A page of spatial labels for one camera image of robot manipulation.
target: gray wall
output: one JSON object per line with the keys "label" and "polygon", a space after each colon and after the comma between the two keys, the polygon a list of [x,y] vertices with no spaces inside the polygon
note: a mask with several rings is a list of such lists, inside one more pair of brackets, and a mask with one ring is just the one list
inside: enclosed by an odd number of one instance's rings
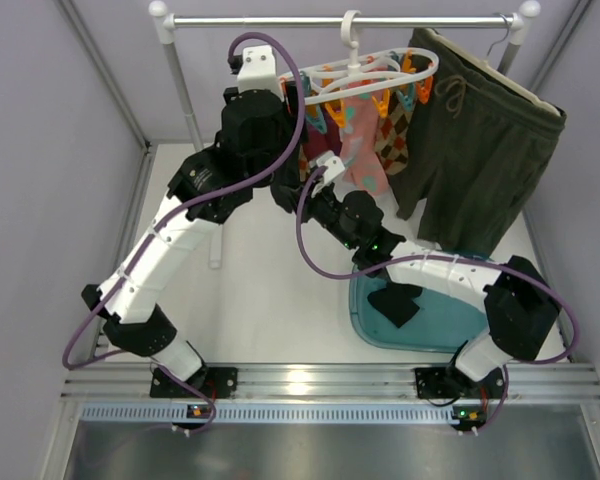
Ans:
{"label": "gray wall", "polygon": [[579,351],[600,374],[600,0],[541,94],[569,117],[528,212],[551,280],[581,318]]}
{"label": "gray wall", "polygon": [[[343,15],[359,9],[365,15],[488,15],[514,12],[522,0],[166,0],[173,12],[199,16]],[[162,47],[147,13],[150,0],[75,0],[97,38],[126,98],[145,133],[152,139],[186,140],[180,104]],[[542,15],[521,49],[511,76],[529,81],[551,44],[574,0],[541,0]],[[227,47],[244,29],[180,30],[177,34],[183,70],[193,105],[207,140],[220,126],[222,91],[235,79],[228,73]],[[300,66],[346,58],[337,29],[267,29],[287,47]],[[502,38],[503,31],[445,31],[478,55]],[[362,35],[362,53],[406,46],[410,30],[369,30]],[[503,45],[494,48],[497,63]]]}
{"label": "gray wall", "polygon": [[0,480],[33,478],[139,159],[54,3],[0,1]]}

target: vertical pole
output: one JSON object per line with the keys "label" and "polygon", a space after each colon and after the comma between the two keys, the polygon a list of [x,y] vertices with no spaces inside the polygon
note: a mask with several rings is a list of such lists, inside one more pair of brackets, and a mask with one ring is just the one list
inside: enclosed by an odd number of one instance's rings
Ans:
{"label": "vertical pole", "polygon": [[524,42],[529,28],[533,23],[533,19],[540,15],[540,3],[536,0],[527,0],[522,5],[517,13],[514,14],[513,24],[511,25],[511,37],[509,44],[502,55],[498,71],[504,75],[507,74],[511,64],[513,63],[520,46]]}
{"label": "vertical pole", "polygon": [[[164,54],[167,57],[169,63],[169,70],[171,70],[171,76],[178,92],[178,98],[180,99],[180,106],[182,107],[182,113],[184,113],[184,120],[187,123],[187,129],[189,130],[189,136],[191,137],[191,143],[196,152],[201,151],[204,148],[202,142],[202,135],[200,134],[200,127],[198,127],[198,121],[196,115],[193,112],[193,106],[191,105],[191,97],[189,96],[189,90],[184,80],[184,74],[182,73],[182,66],[180,65],[180,59],[178,58],[178,50],[176,49],[175,35],[172,29],[168,29],[165,25],[166,22],[173,20],[173,15],[169,14],[169,9],[166,4],[160,0],[151,2],[149,5],[149,14],[153,17],[153,21],[158,32],[158,38],[164,48]],[[218,269],[222,266],[222,231],[223,228],[217,228],[211,237],[211,246],[209,249],[209,268]]]}

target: dark green pants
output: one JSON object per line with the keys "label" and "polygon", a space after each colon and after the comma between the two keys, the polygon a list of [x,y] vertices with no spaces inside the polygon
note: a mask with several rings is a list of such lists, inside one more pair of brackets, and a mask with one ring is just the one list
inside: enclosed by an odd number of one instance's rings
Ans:
{"label": "dark green pants", "polygon": [[389,177],[400,218],[427,198],[418,237],[489,256],[533,193],[564,128],[416,29],[410,46],[440,57],[433,91],[407,131],[409,163]]}

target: white table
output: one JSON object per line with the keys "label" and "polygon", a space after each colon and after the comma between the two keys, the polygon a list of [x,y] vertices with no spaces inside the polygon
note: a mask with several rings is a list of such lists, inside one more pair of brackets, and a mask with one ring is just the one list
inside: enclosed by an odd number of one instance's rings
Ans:
{"label": "white table", "polygon": [[[142,234],[155,215],[166,185],[191,145],[158,147],[139,222]],[[338,185],[337,192],[347,185]],[[395,217],[392,195],[377,199],[384,225],[415,239],[423,205],[408,221]],[[348,281],[313,272],[303,261],[295,239],[295,218],[276,206],[268,189],[240,207],[224,228],[222,268],[209,268],[209,243],[202,244],[174,275],[159,303],[167,316],[208,362],[228,363],[423,363],[445,362],[446,354],[386,350],[364,342],[349,317]],[[331,272],[352,268],[352,252],[316,222],[303,227],[307,250]],[[536,263],[522,217],[509,229],[492,258],[506,262],[517,254]],[[539,358],[564,349],[557,327]],[[130,354],[109,361],[146,361]]]}

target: clothes hanger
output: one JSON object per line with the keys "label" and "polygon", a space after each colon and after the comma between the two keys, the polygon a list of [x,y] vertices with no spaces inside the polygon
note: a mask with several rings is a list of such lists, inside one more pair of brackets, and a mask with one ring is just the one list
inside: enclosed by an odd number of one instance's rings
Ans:
{"label": "clothes hanger", "polygon": [[540,98],[538,98],[537,95],[530,92],[529,90],[522,87],[521,85],[518,85],[516,82],[511,80],[509,77],[498,72],[495,68],[492,68],[489,65],[489,62],[487,60],[481,60],[478,57],[476,57],[475,55],[472,55],[471,53],[467,52],[462,47],[453,43],[451,40],[449,40],[449,39],[443,37],[442,35],[440,35],[439,33],[437,33],[432,28],[427,28],[427,31],[430,32],[431,35],[433,35],[433,37],[436,40],[438,40],[440,43],[442,43],[444,46],[446,46],[449,50],[454,52],[456,55],[458,55],[459,57],[462,57],[462,59],[471,63],[476,68],[482,70],[484,73],[486,73],[487,75],[492,77],[494,80],[497,80],[502,85],[513,90],[515,93],[520,95],[522,98],[528,100],[533,105],[536,105],[537,107],[540,107],[543,110],[546,110],[547,112],[550,112],[550,113],[553,113],[554,115],[560,116],[560,111],[556,107],[554,107],[553,105],[551,105],[548,102],[545,102],[544,100],[540,100]]}

